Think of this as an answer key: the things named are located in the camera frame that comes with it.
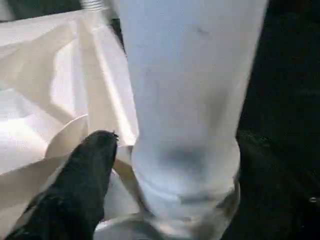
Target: white plastic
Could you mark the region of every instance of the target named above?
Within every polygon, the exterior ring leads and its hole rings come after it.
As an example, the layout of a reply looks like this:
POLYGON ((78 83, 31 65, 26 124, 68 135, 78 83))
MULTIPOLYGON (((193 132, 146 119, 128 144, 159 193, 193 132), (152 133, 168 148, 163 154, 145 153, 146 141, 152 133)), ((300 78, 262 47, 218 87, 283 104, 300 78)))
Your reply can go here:
POLYGON ((196 218, 234 188, 235 140, 266 0, 120 0, 149 210, 196 218))
MULTIPOLYGON (((55 158, 88 133, 116 131, 121 145, 135 143, 127 59, 96 14, 77 11, 0 24, 0 192, 6 192, 0 222, 7 223, 0 224, 0 238, 55 170, 55 158)), ((111 185, 112 192, 119 184, 111 185)))

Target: white plastic pipe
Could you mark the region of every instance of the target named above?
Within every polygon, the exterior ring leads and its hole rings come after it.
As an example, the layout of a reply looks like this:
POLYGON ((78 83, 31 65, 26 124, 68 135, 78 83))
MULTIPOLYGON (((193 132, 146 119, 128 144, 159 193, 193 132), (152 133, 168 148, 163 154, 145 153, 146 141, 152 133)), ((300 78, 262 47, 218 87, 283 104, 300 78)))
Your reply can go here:
POLYGON ((139 124, 132 164, 156 216, 202 216, 234 189, 266 2, 119 1, 139 124))

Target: black object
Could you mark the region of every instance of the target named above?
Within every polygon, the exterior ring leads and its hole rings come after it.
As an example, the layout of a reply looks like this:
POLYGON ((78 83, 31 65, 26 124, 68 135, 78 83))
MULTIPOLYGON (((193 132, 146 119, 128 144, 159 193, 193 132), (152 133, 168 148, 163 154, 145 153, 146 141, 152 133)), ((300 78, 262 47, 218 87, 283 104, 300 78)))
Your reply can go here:
POLYGON ((6 240, 90 240, 104 217, 103 202, 118 137, 96 131, 71 153, 55 181, 39 193, 6 240))

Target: white pipe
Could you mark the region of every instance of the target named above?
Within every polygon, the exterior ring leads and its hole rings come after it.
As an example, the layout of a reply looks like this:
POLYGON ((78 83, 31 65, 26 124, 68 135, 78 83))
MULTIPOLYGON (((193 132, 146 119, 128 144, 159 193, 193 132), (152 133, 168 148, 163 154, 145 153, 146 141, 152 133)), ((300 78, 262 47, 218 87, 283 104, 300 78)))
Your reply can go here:
POLYGON ((203 215, 233 190, 266 2, 120 0, 139 124, 132 164, 156 216, 203 215))

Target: black glove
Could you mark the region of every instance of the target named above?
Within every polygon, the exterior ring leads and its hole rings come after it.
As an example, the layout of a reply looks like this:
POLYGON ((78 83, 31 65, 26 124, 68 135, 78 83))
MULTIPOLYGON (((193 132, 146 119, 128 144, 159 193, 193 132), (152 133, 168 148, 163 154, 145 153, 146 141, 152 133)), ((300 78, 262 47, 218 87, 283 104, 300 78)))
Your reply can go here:
POLYGON ((89 240, 104 217, 118 136, 96 131, 77 146, 55 181, 30 202, 6 240, 89 240))

